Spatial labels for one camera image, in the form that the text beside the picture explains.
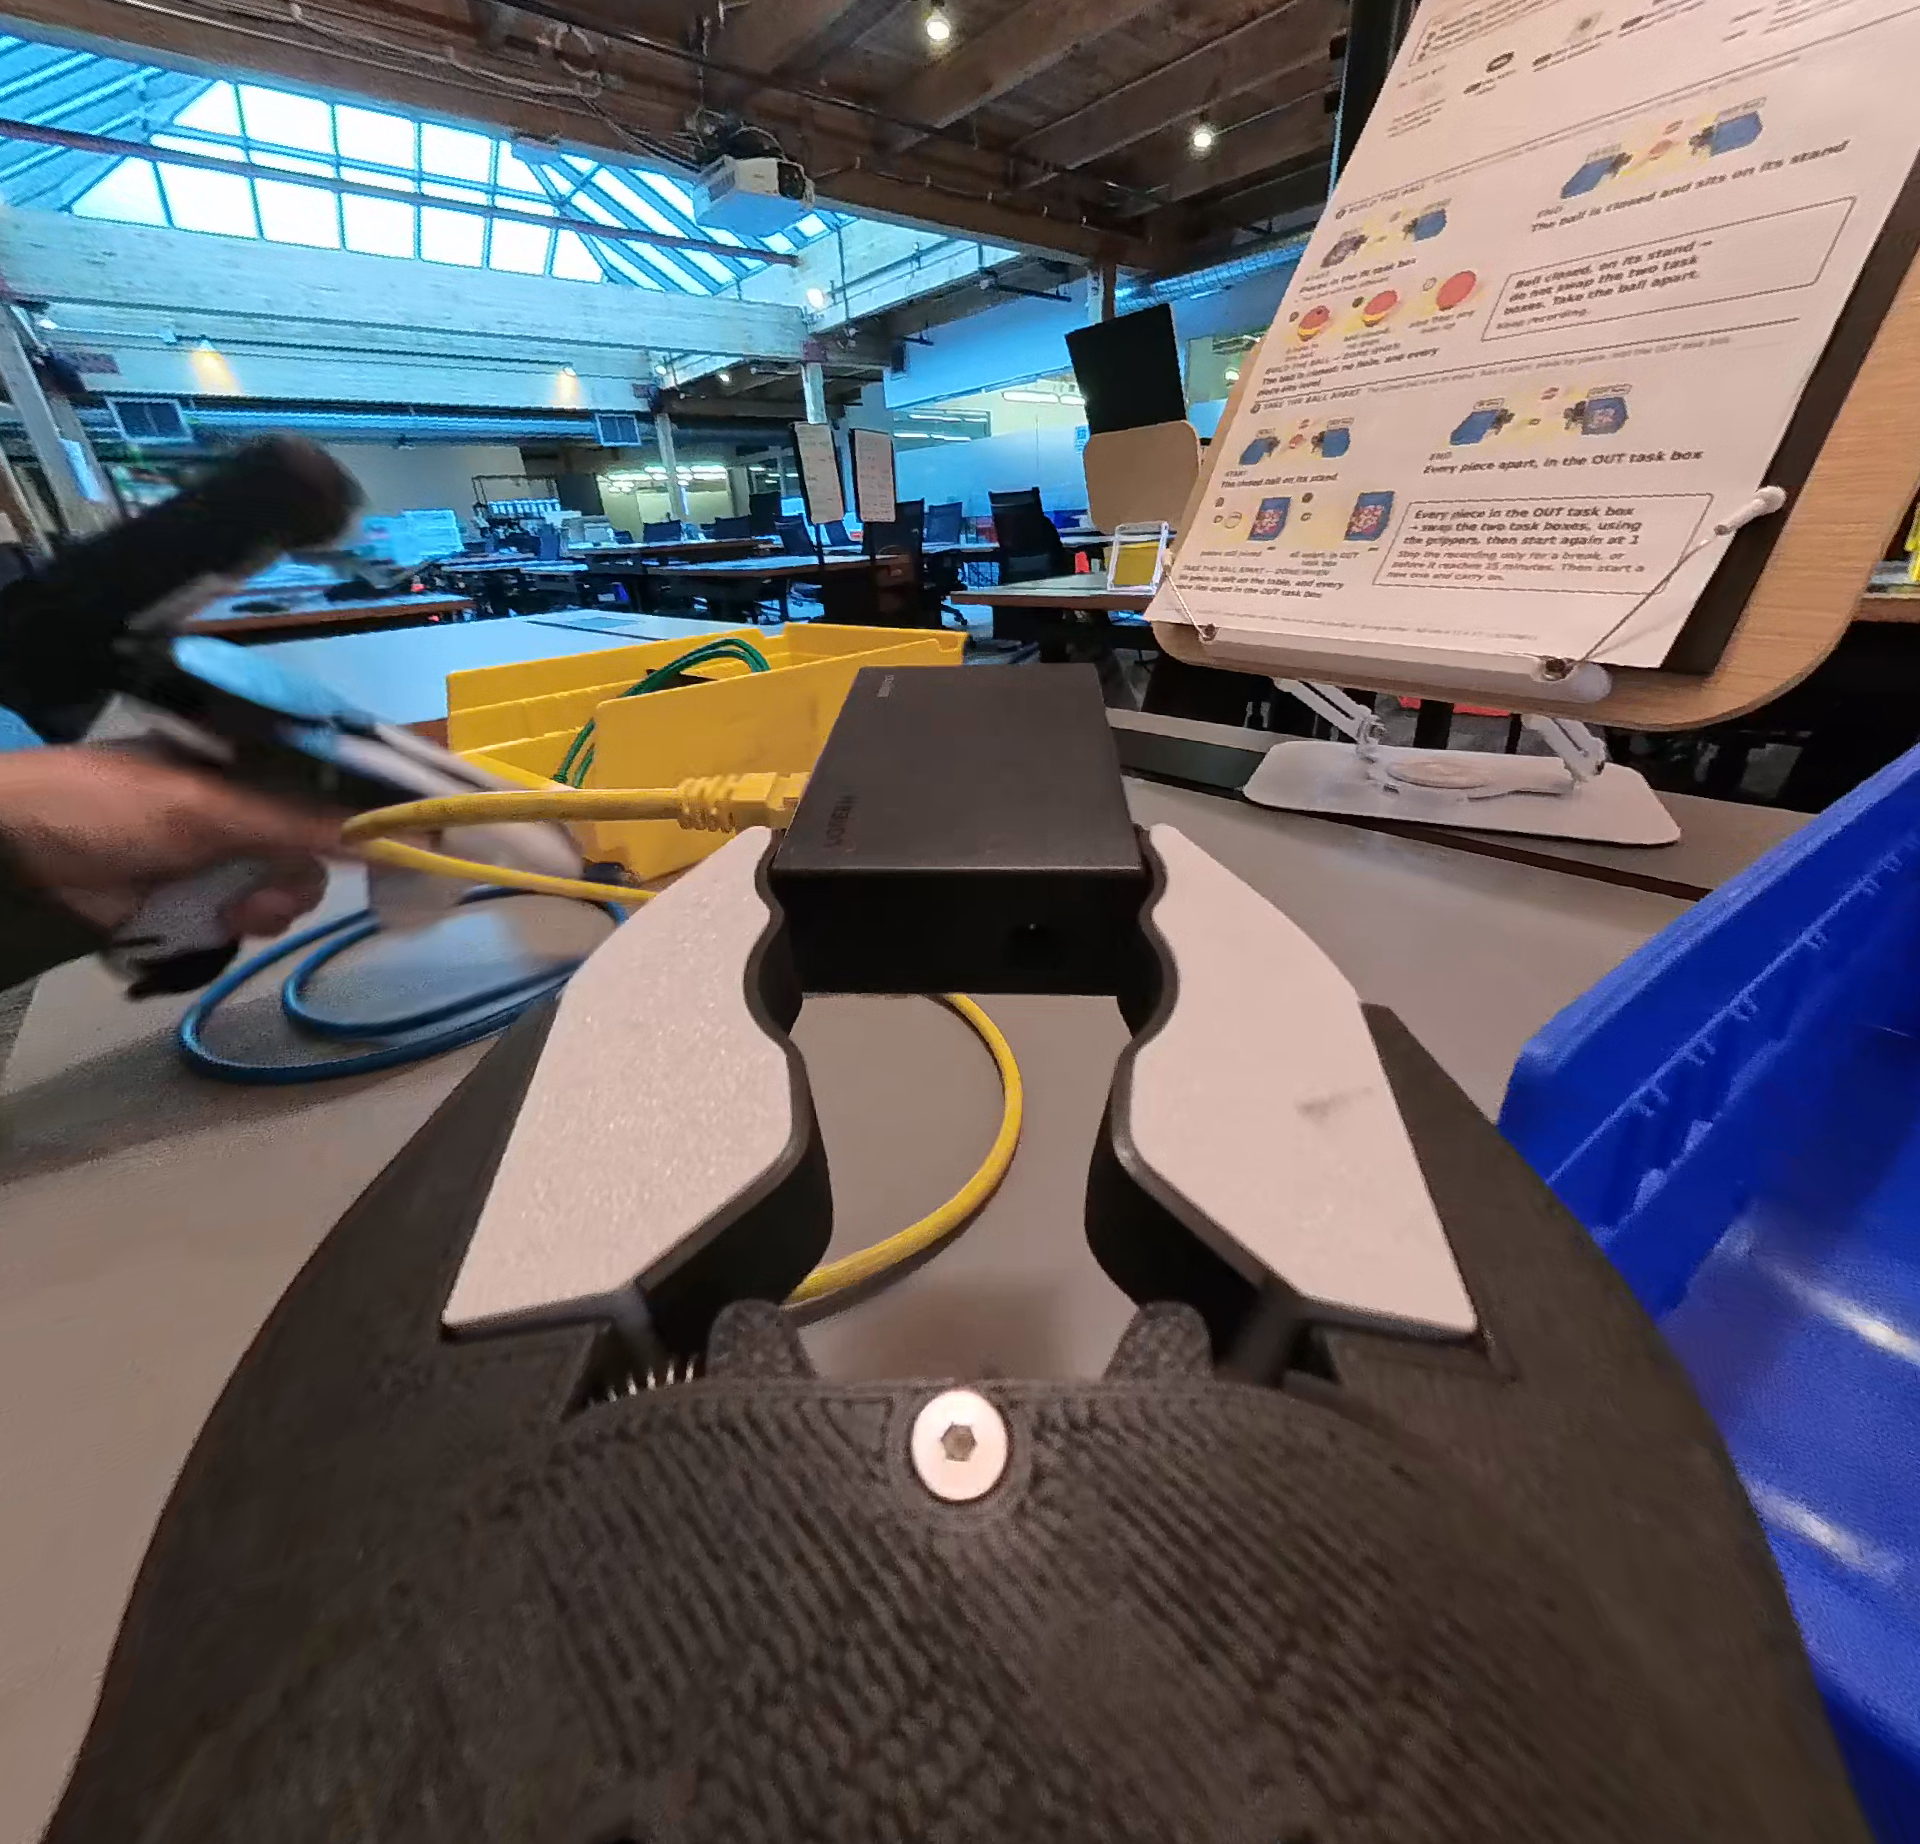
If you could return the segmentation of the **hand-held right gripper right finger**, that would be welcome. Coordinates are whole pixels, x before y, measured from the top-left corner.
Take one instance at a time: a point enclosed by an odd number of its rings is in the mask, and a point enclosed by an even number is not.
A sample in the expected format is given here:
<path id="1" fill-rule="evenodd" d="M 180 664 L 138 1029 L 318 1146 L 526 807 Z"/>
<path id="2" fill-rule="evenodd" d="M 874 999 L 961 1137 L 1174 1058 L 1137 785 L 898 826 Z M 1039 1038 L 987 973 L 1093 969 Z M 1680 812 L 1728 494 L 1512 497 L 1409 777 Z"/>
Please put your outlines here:
<path id="1" fill-rule="evenodd" d="M 1269 1313 L 1469 1342 L 1481 1319 L 1360 996 L 1184 832 L 1144 826 L 1140 848 L 1128 1045 L 1088 1185 L 1099 1266 L 1212 1342 Z"/>

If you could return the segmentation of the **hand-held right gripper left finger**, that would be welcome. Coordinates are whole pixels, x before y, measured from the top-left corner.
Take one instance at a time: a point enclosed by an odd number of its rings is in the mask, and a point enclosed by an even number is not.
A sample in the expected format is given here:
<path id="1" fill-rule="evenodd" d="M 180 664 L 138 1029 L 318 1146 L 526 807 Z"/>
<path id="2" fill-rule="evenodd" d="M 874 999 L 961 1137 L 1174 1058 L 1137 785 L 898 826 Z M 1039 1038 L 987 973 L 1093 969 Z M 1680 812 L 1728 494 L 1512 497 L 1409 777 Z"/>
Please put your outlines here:
<path id="1" fill-rule="evenodd" d="M 828 1254 L 829 1155 L 773 850 L 768 829 L 735 834 L 561 996 L 443 1302 L 450 1339 L 709 1342 Z"/>

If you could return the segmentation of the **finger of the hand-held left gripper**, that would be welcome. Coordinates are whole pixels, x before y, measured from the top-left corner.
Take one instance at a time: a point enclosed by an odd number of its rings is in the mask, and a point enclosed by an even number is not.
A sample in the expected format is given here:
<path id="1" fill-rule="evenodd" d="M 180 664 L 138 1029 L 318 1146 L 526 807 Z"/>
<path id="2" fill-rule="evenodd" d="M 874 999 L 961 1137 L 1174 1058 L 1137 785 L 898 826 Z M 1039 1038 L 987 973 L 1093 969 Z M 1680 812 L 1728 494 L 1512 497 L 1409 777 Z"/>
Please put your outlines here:
<path id="1" fill-rule="evenodd" d="M 308 758 L 324 771 L 316 777 L 324 795 L 348 813 L 520 792 L 513 777 L 490 775 L 396 726 L 308 726 Z"/>
<path id="2" fill-rule="evenodd" d="M 373 848 L 387 843 L 427 855 L 443 855 L 452 871 L 420 871 Z M 512 888 L 516 876 L 585 878 L 588 859 L 573 836 L 544 823 L 462 824 L 443 820 L 380 819 L 361 836 L 367 866 L 367 910 L 387 932 L 422 929 L 456 913 L 479 888 Z"/>

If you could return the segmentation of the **black network switch box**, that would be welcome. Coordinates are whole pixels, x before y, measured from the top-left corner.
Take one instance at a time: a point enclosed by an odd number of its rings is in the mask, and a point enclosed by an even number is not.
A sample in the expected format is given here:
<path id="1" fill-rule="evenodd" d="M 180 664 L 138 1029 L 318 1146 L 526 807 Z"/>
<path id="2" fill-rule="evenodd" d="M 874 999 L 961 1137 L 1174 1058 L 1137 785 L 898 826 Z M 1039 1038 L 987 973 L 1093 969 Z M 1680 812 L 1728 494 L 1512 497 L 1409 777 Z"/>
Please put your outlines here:
<path id="1" fill-rule="evenodd" d="M 1129 992 L 1150 868 L 1095 672 L 861 670 L 768 882 L 807 992 Z"/>

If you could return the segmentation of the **person's left hand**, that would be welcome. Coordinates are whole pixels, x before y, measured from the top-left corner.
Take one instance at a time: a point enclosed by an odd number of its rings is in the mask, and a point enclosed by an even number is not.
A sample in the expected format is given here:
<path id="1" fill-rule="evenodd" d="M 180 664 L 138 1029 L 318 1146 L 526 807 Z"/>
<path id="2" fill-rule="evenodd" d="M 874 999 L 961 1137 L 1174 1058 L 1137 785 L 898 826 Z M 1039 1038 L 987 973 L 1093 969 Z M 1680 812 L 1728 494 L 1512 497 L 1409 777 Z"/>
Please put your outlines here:
<path id="1" fill-rule="evenodd" d="M 274 938 L 328 890 L 348 815 L 115 747 L 8 752 L 5 850 L 28 882 L 115 929 L 160 890 L 234 866 L 260 869 L 225 907 L 232 938 Z"/>

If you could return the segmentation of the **large yellow plastic bin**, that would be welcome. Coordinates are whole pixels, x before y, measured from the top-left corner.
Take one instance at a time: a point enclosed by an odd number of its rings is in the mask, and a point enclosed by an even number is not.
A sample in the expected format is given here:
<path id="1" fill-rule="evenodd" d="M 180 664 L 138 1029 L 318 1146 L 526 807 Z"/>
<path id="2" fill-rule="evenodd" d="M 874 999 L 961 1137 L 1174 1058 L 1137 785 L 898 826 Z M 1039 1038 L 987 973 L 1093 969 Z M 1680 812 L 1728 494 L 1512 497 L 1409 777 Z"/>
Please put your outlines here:
<path id="1" fill-rule="evenodd" d="M 954 667 L 964 659 L 965 633 L 925 633 L 900 627 L 855 627 L 797 624 L 781 633 L 735 633 L 757 653 L 764 670 L 728 656 L 679 672 L 663 685 L 682 689 L 700 680 L 734 680 L 747 672 L 797 670 L 816 664 Z M 593 729 L 596 705 L 625 699 L 629 689 L 688 653 L 728 642 L 728 633 L 647 644 L 608 644 L 579 656 L 520 662 L 495 670 L 452 672 L 449 677 L 449 748 L 494 771 L 513 771 L 522 782 L 542 786 L 561 777 L 563 755 L 585 726 Z"/>

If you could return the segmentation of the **blue plastic bin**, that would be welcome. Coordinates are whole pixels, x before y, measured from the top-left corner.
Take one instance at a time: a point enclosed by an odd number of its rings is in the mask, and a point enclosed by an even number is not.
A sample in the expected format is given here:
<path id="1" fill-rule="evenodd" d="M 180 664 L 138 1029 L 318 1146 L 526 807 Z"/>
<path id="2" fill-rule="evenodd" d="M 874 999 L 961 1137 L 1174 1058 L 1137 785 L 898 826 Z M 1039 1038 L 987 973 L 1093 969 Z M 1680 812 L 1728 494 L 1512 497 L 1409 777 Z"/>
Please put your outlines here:
<path id="1" fill-rule="evenodd" d="M 1501 1134 L 1661 1324 L 1879 1839 L 1918 1838 L 1918 755 L 1555 1016 Z"/>

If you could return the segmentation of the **black office chair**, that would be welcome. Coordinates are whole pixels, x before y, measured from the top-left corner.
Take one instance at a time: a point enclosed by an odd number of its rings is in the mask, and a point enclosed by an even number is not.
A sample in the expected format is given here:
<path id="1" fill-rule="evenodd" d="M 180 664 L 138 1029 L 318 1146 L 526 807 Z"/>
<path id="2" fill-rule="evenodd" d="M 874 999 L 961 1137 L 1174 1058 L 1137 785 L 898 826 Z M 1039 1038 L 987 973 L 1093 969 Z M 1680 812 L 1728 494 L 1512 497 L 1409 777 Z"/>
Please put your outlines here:
<path id="1" fill-rule="evenodd" d="M 1072 560 L 1061 528 L 1045 510 L 1038 487 L 1019 490 L 990 490 L 990 519 L 997 544 L 997 585 L 1062 579 L 1072 573 Z"/>

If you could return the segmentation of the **background wooden document stand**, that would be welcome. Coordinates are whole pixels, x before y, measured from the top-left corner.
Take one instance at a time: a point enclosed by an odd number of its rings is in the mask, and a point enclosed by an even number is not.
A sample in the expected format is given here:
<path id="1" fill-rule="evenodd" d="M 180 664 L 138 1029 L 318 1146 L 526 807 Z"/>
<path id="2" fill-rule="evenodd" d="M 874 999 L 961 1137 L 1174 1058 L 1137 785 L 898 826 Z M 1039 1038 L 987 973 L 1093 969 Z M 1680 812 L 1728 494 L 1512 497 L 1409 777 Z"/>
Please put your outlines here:
<path id="1" fill-rule="evenodd" d="M 1178 531 L 1203 471 L 1203 442 L 1185 416 L 1128 430 L 1091 433 L 1083 451 L 1091 527 L 1128 525 Z"/>

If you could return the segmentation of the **white ceiling projector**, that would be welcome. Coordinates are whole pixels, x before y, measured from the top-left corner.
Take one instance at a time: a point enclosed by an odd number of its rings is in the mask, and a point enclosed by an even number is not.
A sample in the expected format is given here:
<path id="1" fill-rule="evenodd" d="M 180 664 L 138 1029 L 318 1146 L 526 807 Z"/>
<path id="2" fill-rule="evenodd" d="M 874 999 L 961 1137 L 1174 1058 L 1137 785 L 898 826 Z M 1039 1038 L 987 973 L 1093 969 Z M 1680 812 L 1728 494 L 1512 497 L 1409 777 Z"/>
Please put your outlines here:
<path id="1" fill-rule="evenodd" d="M 706 230 L 762 240 L 813 214 L 813 184 L 786 154 L 721 154 L 697 172 L 690 201 Z"/>

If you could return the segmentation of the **black background monitor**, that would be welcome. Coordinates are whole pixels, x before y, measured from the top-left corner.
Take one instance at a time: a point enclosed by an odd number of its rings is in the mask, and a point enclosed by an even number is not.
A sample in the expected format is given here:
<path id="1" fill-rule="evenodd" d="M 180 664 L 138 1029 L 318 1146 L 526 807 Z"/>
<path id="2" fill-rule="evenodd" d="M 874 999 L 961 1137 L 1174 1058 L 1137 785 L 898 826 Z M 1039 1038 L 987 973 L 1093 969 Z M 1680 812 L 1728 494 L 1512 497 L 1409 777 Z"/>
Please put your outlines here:
<path id="1" fill-rule="evenodd" d="M 1091 437 L 1187 421 L 1169 304 L 1140 308 L 1066 333 Z"/>

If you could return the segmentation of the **printed instruction sheet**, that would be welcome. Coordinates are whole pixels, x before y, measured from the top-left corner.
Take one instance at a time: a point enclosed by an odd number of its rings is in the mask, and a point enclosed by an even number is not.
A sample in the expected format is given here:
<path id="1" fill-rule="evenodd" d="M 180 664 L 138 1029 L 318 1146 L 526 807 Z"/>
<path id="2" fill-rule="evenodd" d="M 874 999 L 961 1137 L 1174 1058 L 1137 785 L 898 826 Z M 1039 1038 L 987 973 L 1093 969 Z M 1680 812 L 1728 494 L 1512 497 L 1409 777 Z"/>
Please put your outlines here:
<path id="1" fill-rule="evenodd" d="M 1918 0 L 1422 0 L 1147 617 L 1654 667 L 1915 171 Z"/>

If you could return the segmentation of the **instruction sheet on stand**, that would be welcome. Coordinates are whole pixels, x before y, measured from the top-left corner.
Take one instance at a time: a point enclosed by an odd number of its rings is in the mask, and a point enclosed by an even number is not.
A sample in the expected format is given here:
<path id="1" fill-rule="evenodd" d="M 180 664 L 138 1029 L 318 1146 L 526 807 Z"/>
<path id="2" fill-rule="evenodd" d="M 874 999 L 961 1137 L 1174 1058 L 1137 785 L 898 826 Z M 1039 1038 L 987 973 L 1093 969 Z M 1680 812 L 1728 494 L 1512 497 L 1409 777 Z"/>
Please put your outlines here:
<path id="1" fill-rule="evenodd" d="M 1334 731 L 1269 750 L 1243 795 L 1354 820 L 1673 844 L 1667 807 L 1610 760 L 1604 731 L 1725 724 L 1813 674 L 1915 494 L 1915 171 L 1847 326 L 1771 487 L 1736 515 L 1734 544 L 1654 667 L 1278 636 L 1212 648 L 1147 619 L 1169 656 L 1266 677 Z"/>

